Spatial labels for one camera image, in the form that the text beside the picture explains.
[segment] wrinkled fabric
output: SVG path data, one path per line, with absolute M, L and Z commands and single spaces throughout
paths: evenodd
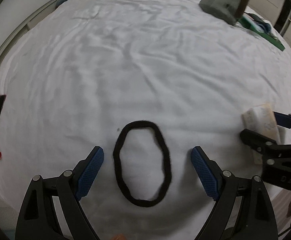
M 7 203 L 19 210 L 34 175 L 59 176 L 98 145 L 104 163 L 81 205 L 100 239 L 194 239 L 214 202 L 191 165 L 193 147 L 236 176 L 260 174 L 239 139 L 241 114 L 265 102 L 291 113 L 291 49 L 204 13 L 199 1 L 68 0 L 16 43 L 0 68 Z M 159 126 L 171 156 L 170 188 L 151 208 L 126 200 L 114 174 L 115 142 L 137 120 Z M 132 196 L 155 198 L 163 173 L 153 135 L 129 132 L 120 158 Z

